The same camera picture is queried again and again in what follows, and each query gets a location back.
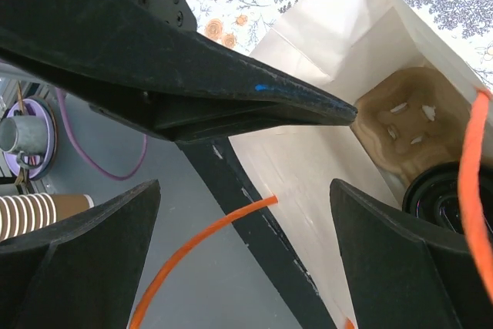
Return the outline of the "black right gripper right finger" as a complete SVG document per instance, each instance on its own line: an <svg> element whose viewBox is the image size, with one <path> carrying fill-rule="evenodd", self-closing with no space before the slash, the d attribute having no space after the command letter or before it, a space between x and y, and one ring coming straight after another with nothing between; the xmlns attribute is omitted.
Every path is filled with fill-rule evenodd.
<svg viewBox="0 0 493 329"><path fill-rule="evenodd" d="M360 328L490 328L492 303L465 238L343 180L330 208Z"/></svg>

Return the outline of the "brown paper gift bag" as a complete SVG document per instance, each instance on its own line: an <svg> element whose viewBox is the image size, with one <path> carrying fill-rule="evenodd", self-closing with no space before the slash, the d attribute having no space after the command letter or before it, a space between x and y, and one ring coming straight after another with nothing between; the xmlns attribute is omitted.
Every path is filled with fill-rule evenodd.
<svg viewBox="0 0 493 329"><path fill-rule="evenodd" d="M404 0L299 0L250 55L354 105L388 76L413 67L438 70L469 104L483 83ZM229 138L259 194L277 196L279 203L267 209L336 326L345 317L357 320L330 208L331 182L343 180L402 212L410 186L372 161L351 126L280 126Z"/></svg>

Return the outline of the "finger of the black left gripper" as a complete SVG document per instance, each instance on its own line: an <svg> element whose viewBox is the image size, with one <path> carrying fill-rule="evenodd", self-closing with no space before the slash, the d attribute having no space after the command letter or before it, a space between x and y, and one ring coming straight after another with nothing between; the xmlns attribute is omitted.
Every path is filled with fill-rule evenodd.
<svg viewBox="0 0 493 329"><path fill-rule="evenodd" d="M1 0L1 59L175 143L278 126L349 126L349 103L133 0Z"/></svg>

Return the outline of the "black plastic cup lid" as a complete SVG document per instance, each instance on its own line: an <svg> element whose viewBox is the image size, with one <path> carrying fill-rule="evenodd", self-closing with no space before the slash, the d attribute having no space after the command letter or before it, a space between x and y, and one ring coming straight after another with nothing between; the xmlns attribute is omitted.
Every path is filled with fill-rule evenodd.
<svg viewBox="0 0 493 329"><path fill-rule="evenodd" d="M443 163L420 174L407 188L402 209L420 220L463 234L458 204L459 163Z"/></svg>

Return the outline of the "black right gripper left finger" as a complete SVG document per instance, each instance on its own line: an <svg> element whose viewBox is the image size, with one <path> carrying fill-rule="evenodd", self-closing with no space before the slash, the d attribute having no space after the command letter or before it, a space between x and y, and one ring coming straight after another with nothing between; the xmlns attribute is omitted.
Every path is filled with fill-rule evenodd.
<svg viewBox="0 0 493 329"><path fill-rule="evenodd" d="M160 205L150 180L1 243L3 328L125 328Z"/></svg>

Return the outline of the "cardboard cup carrier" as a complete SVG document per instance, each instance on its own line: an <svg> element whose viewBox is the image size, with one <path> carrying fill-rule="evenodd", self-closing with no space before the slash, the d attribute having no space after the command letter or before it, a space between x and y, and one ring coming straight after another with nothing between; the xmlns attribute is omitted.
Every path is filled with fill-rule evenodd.
<svg viewBox="0 0 493 329"><path fill-rule="evenodd" d="M354 135L372 161L404 186L461 156L470 104L436 69L397 71L355 106Z"/></svg>

